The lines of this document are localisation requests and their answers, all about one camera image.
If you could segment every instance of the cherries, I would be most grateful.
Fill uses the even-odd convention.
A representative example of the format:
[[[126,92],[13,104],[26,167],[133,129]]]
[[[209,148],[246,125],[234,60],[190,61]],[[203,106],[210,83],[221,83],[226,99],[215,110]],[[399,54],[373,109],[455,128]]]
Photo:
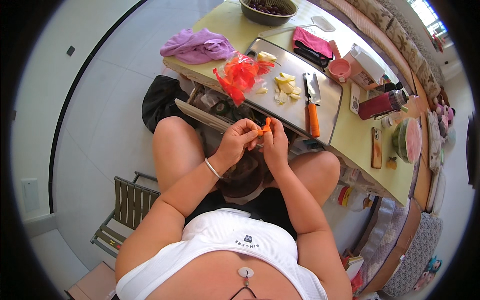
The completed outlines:
[[[277,5],[267,6],[265,0],[252,0],[248,6],[254,10],[258,10],[259,12],[265,12],[278,16],[288,15],[288,13],[286,13],[285,9],[282,7],[278,7]]]

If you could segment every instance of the smartphone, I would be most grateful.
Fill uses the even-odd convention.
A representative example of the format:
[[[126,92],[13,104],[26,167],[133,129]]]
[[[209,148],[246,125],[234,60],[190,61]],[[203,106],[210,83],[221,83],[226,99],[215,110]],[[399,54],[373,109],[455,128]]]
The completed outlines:
[[[372,168],[382,168],[382,131],[372,127]]]

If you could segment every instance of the necklace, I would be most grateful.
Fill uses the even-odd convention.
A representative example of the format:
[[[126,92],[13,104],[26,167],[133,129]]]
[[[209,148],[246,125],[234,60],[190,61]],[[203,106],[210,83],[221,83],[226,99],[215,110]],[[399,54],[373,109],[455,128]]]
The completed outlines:
[[[250,268],[243,267],[243,268],[240,268],[240,269],[239,269],[239,275],[242,276],[242,277],[245,275],[245,277],[243,278],[243,284],[244,284],[245,286],[242,287],[241,289],[239,289],[239,291],[236,292],[235,295],[233,295],[233,297],[230,298],[229,300],[232,300],[233,298],[235,298],[235,296],[237,296],[237,295],[238,295],[242,290],[244,290],[244,289],[249,290],[250,293],[252,293],[253,297],[254,297],[254,298],[257,298],[257,296],[255,296],[254,292],[248,287],[248,285],[250,284],[250,283],[248,282],[248,278],[252,277],[253,274],[254,274],[254,273],[253,273],[253,270],[250,269]]]

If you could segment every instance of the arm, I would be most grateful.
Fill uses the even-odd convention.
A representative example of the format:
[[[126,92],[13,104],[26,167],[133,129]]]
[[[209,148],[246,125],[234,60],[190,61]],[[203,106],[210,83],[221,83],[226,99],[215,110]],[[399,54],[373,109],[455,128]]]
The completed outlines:
[[[263,153],[282,192],[288,217],[298,233],[299,265],[318,277],[329,299],[352,299],[350,280],[323,210],[288,166],[288,140],[282,123],[274,118],[272,123],[274,134],[264,134]]]
[[[253,121],[239,120],[225,132],[217,152],[208,161],[222,175],[257,144]],[[162,193],[137,229],[125,240],[115,263],[118,282],[126,273],[155,256],[163,247],[181,240],[185,217],[190,215],[217,182],[205,162]]]

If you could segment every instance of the silver bangle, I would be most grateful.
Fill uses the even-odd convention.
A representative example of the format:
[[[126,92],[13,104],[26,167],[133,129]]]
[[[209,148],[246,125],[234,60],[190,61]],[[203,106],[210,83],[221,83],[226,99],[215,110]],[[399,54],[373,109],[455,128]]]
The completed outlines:
[[[223,179],[223,177],[221,177],[216,171],[215,169],[212,167],[212,165],[210,165],[210,163],[208,162],[208,159],[205,157],[205,162],[207,163],[207,166],[210,168],[210,170],[212,170],[212,172],[220,179]]]

